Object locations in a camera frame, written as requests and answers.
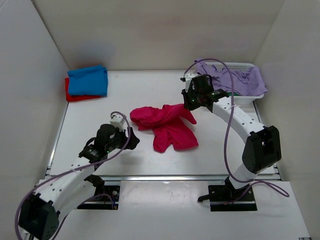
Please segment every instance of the cable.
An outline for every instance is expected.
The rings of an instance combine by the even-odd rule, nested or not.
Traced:
[[[127,120],[127,117],[126,117],[123,113],[121,113],[121,112],[119,112],[119,111],[113,111],[113,112],[111,113],[111,115],[113,115],[113,114],[119,114],[119,115],[121,115],[121,116],[123,117],[123,119],[125,120],[127,126],[128,126],[128,138],[127,138],[125,144],[123,145],[123,147],[122,147],[115,155],[113,155],[113,156],[111,156],[111,157],[109,157],[109,158],[107,158],[107,159],[102,158],[101,161],[98,161],[98,162],[95,162],[95,163],[91,163],[91,164],[87,164],[87,165],[84,165],[84,166],[80,166],[80,167],[74,168],[74,169],[72,169],[72,170],[65,171],[65,172],[63,172],[63,173],[60,173],[60,174],[58,174],[58,175],[56,175],[56,176],[51,177],[51,178],[48,179],[48,180],[45,180],[45,181],[39,183],[37,186],[35,186],[33,189],[31,189],[31,190],[23,197],[23,199],[22,199],[21,202],[19,203],[18,208],[17,208],[17,210],[16,210],[16,212],[15,212],[15,216],[14,216],[14,231],[15,231],[15,234],[16,234],[18,240],[23,240],[22,237],[21,237],[21,235],[20,235],[20,232],[19,232],[19,225],[18,225],[19,213],[20,213],[22,204],[25,202],[25,200],[26,200],[33,192],[35,192],[35,191],[36,191],[38,188],[40,188],[41,186],[43,186],[43,185],[45,185],[45,184],[47,184],[47,183],[49,183],[49,182],[51,182],[51,181],[53,181],[53,180],[55,180],[55,179],[61,178],[61,177],[65,176],[65,175],[67,175],[67,174],[73,173],[74,171],[82,170],[82,169],[89,168],[89,167],[96,166],[96,165],[101,165],[101,164],[103,164],[103,163],[105,163],[105,162],[107,162],[107,161],[109,161],[109,160],[111,160],[111,159],[114,159],[116,156],[118,156],[118,155],[126,148],[126,146],[128,145],[128,143],[129,143],[129,141],[130,141],[130,136],[131,136],[131,129],[130,129],[129,121]]]
[[[246,192],[255,184],[266,184],[267,186],[269,186],[270,188],[272,188],[273,190],[275,190],[276,192],[278,192],[279,194],[281,194],[282,196],[288,198],[290,197],[289,193],[284,190],[283,188],[279,187],[278,185],[274,184],[274,183],[271,183],[271,182],[267,182],[267,181],[263,181],[263,180],[255,180],[255,179],[250,179],[250,180],[239,180],[237,179],[231,172],[230,170],[230,167],[229,167],[229,164],[228,164],[228,159],[227,159],[227,145],[228,145],[228,137],[229,137],[229,131],[230,131],[230,128],[231,128],[231,122],[232,122],[232,119],[233,119],[233,116],[234,116],[234,107],[235,107],[235,104],[234,104],[234,95],[235,95],[235,83],[234,83],[234,78],[233,78],[233,74],[232,72],[230,71],[230,69],[228,68],[228,66],[223,62],[223,61],[220,61],[218,59],[215,59],[215,58],[204,58],[204,59],[201,59],[201,60],[198,60],[198,61],[195,61],[191,66],[189,66],[187,68],[187,70],[183,73],[183,76],[186,75],[186,73],[196,64],[200,63],[200,62],[203,62],[203,61],[207,61],[207,60],[211,60],[211,61],[215,61],[215,62],[219,62],[221,63],[225,68],[226,70],[228,71],[229,75],[230,75],[230,79],[231,79],[231,112],[230,112],[230,117],[229,117],[229,120],[228,120],[228,124],[227,124],[227,127],[226,127],[226,131],[225,131],[225,137],[224,137],[224,145],[223,145],[223,157],[224,157],[224,164],[225,164],[225,167],[226,167],[226,170],[228,172],[228,174],[230,175],[231,178],[233,178],[235,181],[239,182],[239,183],[242,183],[242,184],[246,184],[246,183],[251,183],[253,181],[255,181],[254,183],[252,184],[249,184],[249,186],[245,189],[245,191],[242,193],[242,195],[240,197],[238,197],[236,200],[233,200],[233,201],[228,201],[228,202],[223,202],[223,203],[217,203],[216,205],[220,205],[220,204],[229,204],[229,203],[234,203],[235,201],[238,201],[239,199],[241,199],[245,194]]]
[[[114,203],[114,201],[112,200],[111,196],[110,196],[109,194],[107,194],[107,193],[102,193],[102,194],[98,194],[98,195],[92,196],[92,197],[88,198],[87,200],[85,200],[85,201],[84,201],[83,203],[81,203],[81,204],[84,204],[84,203],[86,203],[86,202],[88,202],[88,201],[91,201],[91,200],[95,200],[97,197],[101,197],[101,198],[102,198],[102,197],[104,197],[104,196],[106,196],[106,197],[109,198],[109,200],[110,200],[110,202],[111,202],[111,209],[113,210],[113,209],[115,208],[115,206],[114,206],[115,203]],[[61,230],[61,228],[62,228],[62,226],[63,226],[63,224],[64,224],[64,222],[65,222],[65,220],[66,220],[66,218],[68,217],[68,215],[69,215],[69,214],[67,214],[67,215],[62,219],[62,221],[61,221],[58,229],[56,230],[56,232],[55,232],[54,236],[51,238],[51,240],[55,240],[55,239],[56,239],[56,237],[58,236],[58,234],[59,234],[59,232],[60,232],[60,230]]]

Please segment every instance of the purple cloth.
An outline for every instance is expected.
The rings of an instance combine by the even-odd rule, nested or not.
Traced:
[[[198,74],[211,75],[214,89],[222,89],[231,93],[231,79],[227,69],[218,70],[214,65],[208,66],[205,62],[195,65]],[[268,90],[257,66],[250,67],[246,72],[231,70],[234,80],[234,92],[241,96],[259,96]]]

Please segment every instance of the folded red cloth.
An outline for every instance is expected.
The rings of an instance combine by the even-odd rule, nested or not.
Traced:
[[[89,99],[98,99],[101,96],[95,96],[95,95],[81,95],[81,96],[71,96],[68,93],[69,89],[69,78],[65,78],[65,99],[68,102],[78,102],[78,101],[83,101],[83,100],[89,100]]]
[[[190,149],[199,145],[194,133],[180,117],[192,124],[197,123],[183,104],[163,105],[162,109],[144,106],[130,113],[130,118],[137,124],[138,130],[153,130],[153,148],[160,153],[164,153],[170,144],[173,144],[175,150]]]

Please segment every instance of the white wall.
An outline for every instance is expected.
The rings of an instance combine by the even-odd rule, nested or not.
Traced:
[[[262,118],[280,130],[280,173],[319,240],[320,1],[286,0],[255,63],[269,90],[258,102]]]
[[[66,107],[68,68],[31,1],[0,6],[0,238],[14,240],[18,203],[44,176]]]
[[[72,69],[185,69],[199,57],[252,62],[284,0],[35,0]]]

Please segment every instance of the white plastic basket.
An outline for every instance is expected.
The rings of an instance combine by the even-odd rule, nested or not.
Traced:
[[[207,65],[214,65],[218,70],[222,70],[224,66],[220,62],[205,62]],[[239,62],[226,62],[225,63],[231,70],[240,70],[246,72],[249,68],[254,67],[255,65],[251,63],[239,63]],[[260,96],[234,96],[234,103],[237,105],[248,105],[256,99],[261,99],[264,97],[264,94]]]

